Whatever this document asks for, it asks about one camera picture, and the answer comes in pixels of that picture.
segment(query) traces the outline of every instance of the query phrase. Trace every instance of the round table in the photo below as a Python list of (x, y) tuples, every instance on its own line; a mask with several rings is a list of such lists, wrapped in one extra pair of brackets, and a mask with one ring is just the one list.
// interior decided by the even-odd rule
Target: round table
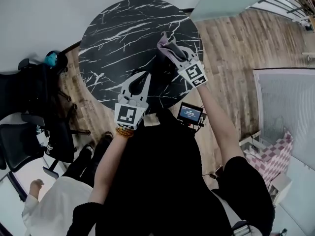
[[(190, 47), (203, 60), (202, 41), (190, 18), (161, 0), (125, 0), (98, 14), (84, 33), (79, 67), (91, 94), (115, 109), (123, 82), (137, 69), (152, 70), (157, 43), (165, 31), (178, 45)], [(170, 85), (149, 90), (147, 114), (179, 102), (191, 86), (175, 71)]]

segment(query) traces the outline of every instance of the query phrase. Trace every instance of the black sleeve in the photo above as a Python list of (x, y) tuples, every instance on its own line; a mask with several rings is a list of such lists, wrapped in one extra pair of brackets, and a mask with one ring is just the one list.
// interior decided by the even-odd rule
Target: black sleeve
[(231, 158), (219, 182), (220, 196), (236, 214), (269, 236), (275, 209), (262, 176), (243, 157)]
[(98, 203), (86, 203), (77, 206), (73, 210), (72, 224), (67, 236), (87, 236), (101, 213), (103, 205)]

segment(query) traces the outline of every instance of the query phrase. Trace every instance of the small monitor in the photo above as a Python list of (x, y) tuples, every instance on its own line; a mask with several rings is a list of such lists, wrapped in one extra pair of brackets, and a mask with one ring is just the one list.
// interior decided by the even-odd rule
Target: small monitor
[(198, 125), (202, 111), (203, 108), (182, 102), (177, 119), (182, 120), (185, 123)]

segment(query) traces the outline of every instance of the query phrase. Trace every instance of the person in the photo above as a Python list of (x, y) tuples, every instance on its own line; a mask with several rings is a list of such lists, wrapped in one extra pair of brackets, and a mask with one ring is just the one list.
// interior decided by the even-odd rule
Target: person
[(239, 147), (238, 133), (206, 85), (197, 90), (222, 155), (219, 189), (206, 186), (194, 135), (168, 111), (160, 125), (117, 134), (95, 174), (89, 202), (73, 211), (67, 236), (231, 236), (227, 210), (268, 236), (275, 216), (267, 187)]
[[(89, 199), (96, 168), (112, 139), (113, 135), (106, 132), (97, 144), (93, 157), (93, 145), (85, 145), (78, 158), (55, 181), (40, 202), (38, 196), (43, 181), (37, 179), (30, 184), (30, 192), (22, 212), (27, 228), (26, 235), (66, 235), (72, 223), (74, 208)], [(91, 231), (89, 235), (95, 235), (95, 231)]]

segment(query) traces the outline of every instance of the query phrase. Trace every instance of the wooden floor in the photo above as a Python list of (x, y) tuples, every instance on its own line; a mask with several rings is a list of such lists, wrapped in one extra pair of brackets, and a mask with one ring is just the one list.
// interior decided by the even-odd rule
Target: wooden floor
[[(239, 137), (259, 130), (253, 69), (274, 67), (310, 67), (302, 52), (306, 47), (306, 31), (298, 23), (264, 11), (249, 9), (236, 17), (196, 23), (204, 45), (204, 64), (208, 87), (235, 124)], [(309, 34), (305, 39), (313, 38)], [(88, 92), (78, 67), (78, 48), (67, 53), (68, 72), (60, 84), (78, 105), (73, 125), (89, 129), (96, 142), (105, 131), (114, 131), (113, 111), (103, 106)], [(183, 101), (202, 106), (196, 90)], [(171, 108), (177, 115), (180, 102)], [(197, 134), (203, 174), (213, 172), (221, 163), (220, 150), (206, 122)]]

